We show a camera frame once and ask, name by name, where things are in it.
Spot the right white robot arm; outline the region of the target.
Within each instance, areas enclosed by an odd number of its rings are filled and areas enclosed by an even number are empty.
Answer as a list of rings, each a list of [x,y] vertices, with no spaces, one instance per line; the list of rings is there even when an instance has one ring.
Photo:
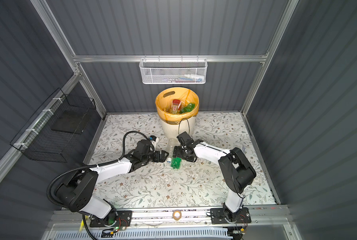
[[[194,163],[198,158],[205,159],[219,166],[223,179],[229,188],[223,203],[223,214],[230,220],[239,214],[242,208],[244,189],[256,178],[256,171],[240,148],[232,150],[211,146],[202,140],[193,140],[187,132],[177,136],[179,146],[174,155]]]

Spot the yellow tea bottle red label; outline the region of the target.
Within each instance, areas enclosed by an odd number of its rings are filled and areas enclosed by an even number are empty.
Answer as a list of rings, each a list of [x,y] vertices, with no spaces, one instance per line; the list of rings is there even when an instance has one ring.
[[[182,101],[179,99],[173,99],[171,102],[170,113],[171,114],[179,114],[181,108]]]

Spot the clear bottle white cap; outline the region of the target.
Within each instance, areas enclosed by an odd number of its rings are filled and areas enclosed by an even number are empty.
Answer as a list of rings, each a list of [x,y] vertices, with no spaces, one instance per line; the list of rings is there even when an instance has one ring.
[[[172,162],[175,146],[178,146],[178,145],[179,145],[179,142],[177,139],[170,138],[168,140],[168,144],[167,144],[167,148],[166,148],[166,152],[169,154],[167,157],[168,164],[170,164]]]

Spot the tape roll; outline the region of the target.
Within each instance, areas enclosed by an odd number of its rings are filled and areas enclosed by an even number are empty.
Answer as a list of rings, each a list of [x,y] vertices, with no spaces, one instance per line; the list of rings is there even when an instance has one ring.
[[[180,210],[173,211],[172,218],[175,221],[179,221],[182,218],[182,212]]]

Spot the green bottle yellow cap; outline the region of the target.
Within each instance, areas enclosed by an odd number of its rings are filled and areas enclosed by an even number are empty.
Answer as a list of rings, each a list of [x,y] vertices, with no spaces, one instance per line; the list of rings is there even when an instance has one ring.
[[[189,103],[180,110],[180,114],[185,114],[191,112],[195,108],[195,103]]]

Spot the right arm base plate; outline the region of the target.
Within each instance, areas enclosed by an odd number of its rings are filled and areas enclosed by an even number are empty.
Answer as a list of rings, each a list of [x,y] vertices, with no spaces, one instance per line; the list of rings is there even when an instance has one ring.
[[[248,208],[240,208],[232,213],[228,208],[212,208],[206,215],[210,217],[212,224],[250,224],[251,217]]]

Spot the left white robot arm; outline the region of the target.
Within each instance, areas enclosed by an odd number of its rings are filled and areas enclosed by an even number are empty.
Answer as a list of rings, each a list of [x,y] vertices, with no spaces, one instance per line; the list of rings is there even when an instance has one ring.
[[[94,196],[96,184],[134,172],[150,162],[165,162],[169,153],[156,151],[155,146],[155,140],[140,140],[134,150],[122,153],[118,160],[69,170],[50,183],[48,197],[73,213],[93,215],[99,219],[111,218],[117,210],[109,202]]]

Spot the white tube in basket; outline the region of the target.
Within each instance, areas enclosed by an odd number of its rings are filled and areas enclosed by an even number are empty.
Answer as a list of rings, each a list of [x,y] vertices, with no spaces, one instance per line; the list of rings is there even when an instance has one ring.
[[[203,82],[205,82],[205,76],[202,76],[202,75],[190,74],[190,75],[184,75],[184,78],[185,79],[189,79],[191,81],[194,81],[195,83],[203,83]]]

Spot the white ribbed trash bin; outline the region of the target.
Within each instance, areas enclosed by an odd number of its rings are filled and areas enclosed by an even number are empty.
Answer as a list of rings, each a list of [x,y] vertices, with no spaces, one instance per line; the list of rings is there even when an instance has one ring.
[[[184,118],[183,120],[180,120],[174,124],[160,119],[165,137],[167,139],[177,140],[177,136],[183,132],[187,132],[190,136],[192,136],[195,130],[196,118],[197,116],[189,117],[188,119]]]

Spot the orange bin liner bag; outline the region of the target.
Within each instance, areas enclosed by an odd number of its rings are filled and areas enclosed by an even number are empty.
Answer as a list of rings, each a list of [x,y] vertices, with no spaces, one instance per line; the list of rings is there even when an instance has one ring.
[[[161,120],[177,125],[182,119],[196,117],[199,110],[197,94],[187,88],[175,87],[160,92],[155,100]]]

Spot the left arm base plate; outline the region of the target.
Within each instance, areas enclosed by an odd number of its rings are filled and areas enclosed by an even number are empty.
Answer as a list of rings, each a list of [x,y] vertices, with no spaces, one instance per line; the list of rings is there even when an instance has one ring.
[[[109,214],[100,219],[96,216],[90,217],[89,227],[91,228],[127,228],[131,224],[132,211],[111,211]]]

